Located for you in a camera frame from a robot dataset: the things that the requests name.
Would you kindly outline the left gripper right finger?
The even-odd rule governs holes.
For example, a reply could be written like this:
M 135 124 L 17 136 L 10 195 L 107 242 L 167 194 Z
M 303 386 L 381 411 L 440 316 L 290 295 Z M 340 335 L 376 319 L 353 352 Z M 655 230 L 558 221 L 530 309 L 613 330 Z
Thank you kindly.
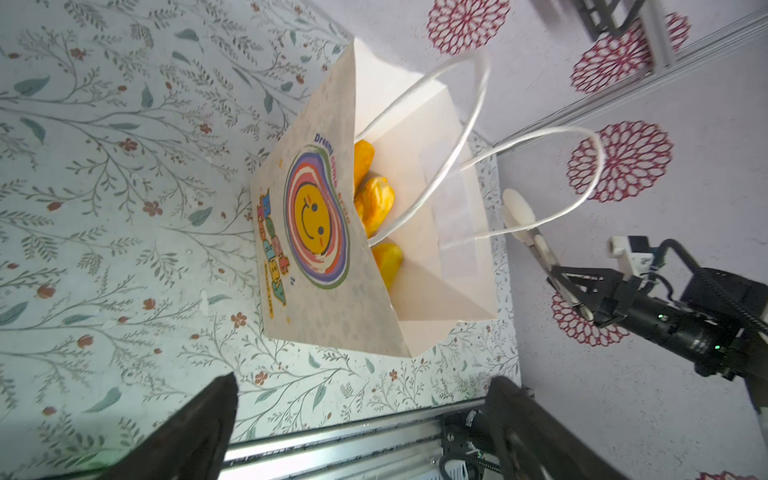
M 506 377 L 491 380 L 484 414 L 505 479 L 626 477 Z

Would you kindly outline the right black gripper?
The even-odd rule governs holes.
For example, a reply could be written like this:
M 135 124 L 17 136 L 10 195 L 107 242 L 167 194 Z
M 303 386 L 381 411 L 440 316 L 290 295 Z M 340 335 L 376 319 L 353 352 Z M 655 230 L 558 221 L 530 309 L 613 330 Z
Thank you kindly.
M 597 327 L 659 327 L 660 308 L 648 296 L 656 282 L 648 274 L 630 275 L 608 268 L 556 265 L 549 284 L 585 321 Z

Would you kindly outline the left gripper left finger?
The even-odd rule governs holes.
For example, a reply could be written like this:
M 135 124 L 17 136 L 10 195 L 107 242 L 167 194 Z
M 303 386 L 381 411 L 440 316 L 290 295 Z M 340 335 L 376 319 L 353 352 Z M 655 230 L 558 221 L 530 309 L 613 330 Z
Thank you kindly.
M 238 406 L 235 375 L 219 376 L 102 479 L 216 479 Z

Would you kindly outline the white paper bag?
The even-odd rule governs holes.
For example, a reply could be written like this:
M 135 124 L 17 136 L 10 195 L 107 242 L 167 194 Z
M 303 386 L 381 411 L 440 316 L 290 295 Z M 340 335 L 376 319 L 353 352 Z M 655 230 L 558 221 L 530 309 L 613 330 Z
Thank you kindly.
M 251 181 L 265 334 L 391 357 L 423 354 L 462 322 L 498 316 L 494 232 L 468 146 L 484 104 L 484 49 L 429 73 L 382 61 L 353 42 Z M 354 145 L 394 205 L 371 238 L 354 199 Z M 395 243 L 392 288 L 371 248 Z

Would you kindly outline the metal tongs white tips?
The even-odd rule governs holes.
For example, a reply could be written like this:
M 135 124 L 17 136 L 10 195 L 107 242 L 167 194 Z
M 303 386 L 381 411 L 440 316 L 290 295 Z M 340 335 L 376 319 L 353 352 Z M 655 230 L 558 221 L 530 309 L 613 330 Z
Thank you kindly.
M 532 208 L 518 191 L 514 189 L 505 189 L 502 194 L 502 202 L 504 208 L 501 217 L 506 228 L 516 228 L 536 221 Z M 552 268 L 559 266 L 560 262 L 545 241 L 540 230 L 534 228 L 514 232 L 513 236 L 528 248 L 532 256 L 547 274 L 547 282 L 569 304 L 569 306 L 586 321 L 593 321 L 594 316 L 592 312 L 552 276 Z

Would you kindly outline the yellow fake bread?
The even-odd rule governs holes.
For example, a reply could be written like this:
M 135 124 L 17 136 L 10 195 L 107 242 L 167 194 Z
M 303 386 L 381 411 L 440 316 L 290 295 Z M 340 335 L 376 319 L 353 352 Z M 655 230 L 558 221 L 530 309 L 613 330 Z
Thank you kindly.
M 368 175 L 375 156 L 374 146 L 360 140 L 354 145 L 354 192 L 357 192 L 364 178 Z

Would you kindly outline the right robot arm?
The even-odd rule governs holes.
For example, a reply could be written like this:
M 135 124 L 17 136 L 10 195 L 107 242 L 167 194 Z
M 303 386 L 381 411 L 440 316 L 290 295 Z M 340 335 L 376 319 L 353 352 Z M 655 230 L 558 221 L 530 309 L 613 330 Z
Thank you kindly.
M 620 327 L 691 362 L 702 377 L 744 379 L 767 436 L 767 340 L 694 275 L 683 302 L 641 291 L 641 279 L 605 268 L 554 266 L 549 283 L 599 329 Z

